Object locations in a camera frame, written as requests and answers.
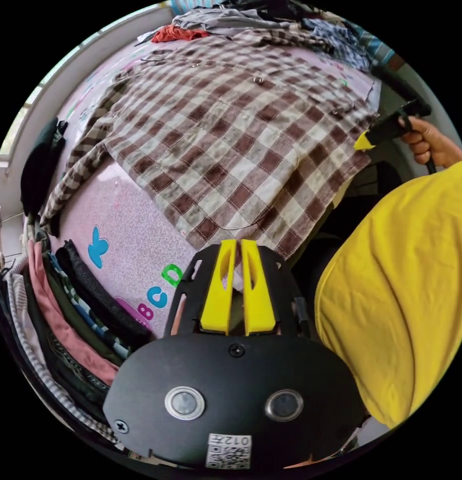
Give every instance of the round button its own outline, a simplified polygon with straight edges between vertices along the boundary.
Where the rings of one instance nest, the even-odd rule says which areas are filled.
[[[196,411],[196,399],[186,391],[175,394],[171,400],[172,408],[180,415],[190,415]]]
[[[297,418],[304,407],[302,396],[294,390],[273,393],[266,402],[266,415],[275,422],[289,422]]]
[[[195,420],[204,412],[202,395],[188,386],[178,386],[170,390],[164,400],[166,410],[179,420]]]

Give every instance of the finger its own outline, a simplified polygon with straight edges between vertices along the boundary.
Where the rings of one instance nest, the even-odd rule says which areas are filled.
[[[172,324],[172,328],[171,328],[171,335],[177,335],[177,332],[179,330],[179,324],[181,323],[181,317],[182,317],[182,312],[184,310],[185,302],[186,302],[186,299],[183,298],[177,308],[176,316],[174,317],[174,323]]]
[[[431,158],[431,152],[429,151],[424,152],[423,154],[420,153],[414,156],[414,159],[420,165],[425,165],[426,163],[428,163],[430,158]]]
[[[408,145],[413,145],[422,141],[422,135],[417,131],[411,131],[409,133],[405,133],[401,140]]]
[[[409,122],[411,123],[412,129],[419,132],[423,137],[427,137],[437,131],[434,125],[421,118],[411,116],[409,117]]]
[[[415,155],[421,155],[422,153],[424,154],[429,151],[430,145],[428,142],[423,140],[422,142],[420,141],[418,143],[410,145],[410,148]]]

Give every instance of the bed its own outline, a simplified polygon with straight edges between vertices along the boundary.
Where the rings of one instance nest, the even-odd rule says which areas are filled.
[[[126,46],[98,66],[63,105],[58,117],[69,122],[67,144],[52,187],[62,178],[69,155],[112,77],[141,65],[142,59],[163,48],[159,43],[135,44]],[[167,42],[165,49],[176,50],[184,44],[183,40]],[[333,76],[366,101],[371,111],[377,111],[380,81],[376,78],[308,49],[285,46],[276,47],[276,51],[287,51]],[[324,220],[338,205],[351,180],[352,177],[338,189],[319,220]],[[108,159],[71,198],[60,223],[59,238],[51,237],[53,250],[72,239],[81,258],[111,296],[136,321],[161,337],[173,291],[196,249],[162,215],[149,195],[121,166]],[[313,232],[319,225],[317,221]],[[289,259],[291,263],[296,262],[311,237],[312,233]],[[238,322],[242,314],[238,301],[234,308],[233,319]]]

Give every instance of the wall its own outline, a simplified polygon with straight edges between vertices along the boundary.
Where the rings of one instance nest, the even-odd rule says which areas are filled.
[[[11,152],[11,166],[7,172],[5,168],[0,168],[0,205],[4,218],[21,211],[20,179],[29,151],[42,128],[56,115],[76,86],[97,65],[138,35],[170,23],[173,17],[171,8],[165,7],[123,21],[82,47],[47,82],[22,123],[14,151]]]
[[[6,266],[9,267],[12,264],[12,260],[15,258],[15,254],[22,252],[21,242],[19,237],[23,232],[23,218],[17,216],[5,221],[1,228],[1,240],[3,254],[7,256]]]
[[[426,82],[416,73],[414,69],[407,64],[399,69],[398,74],[412,87],[414,87],[414,89],[423,97],[423,99],[431,105],[432,114],[429,117],[426,117],[426,119],[434,124],[443,134],[451,138],[460,148],[462,148],[461,139],[459,138],[451,119],[444,110],[444,107],[440,101],[437,99],[436,95],[434,95],[432,90],[427,86]],[[393,113],[400,106],[402,106],[402,104],[403,100],[391,89],[384,85],[381,93],[381,108],[383,113]],[[406,159],[413,177],[427,175],[426,167],[418,165],[414,161],[414,158],[406,145],[399,140],[394,140],[393,147],[397,149],[403,158]]]

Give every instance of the screw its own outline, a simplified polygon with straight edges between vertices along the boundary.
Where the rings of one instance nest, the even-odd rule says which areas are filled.
[[[246,350],[244,349],[244,347],[242,345],[239,345],[238,343],[237,344],[233,343],[233,345],[229,347],[229,354],[235,359],[242,357],[245,354],[245,352]]]
[[[114,428],[120,433],[120,434],[127,434],[129,433],[129,427],[127,426],[127,423],[122,420],[116,420],[114,422]]]

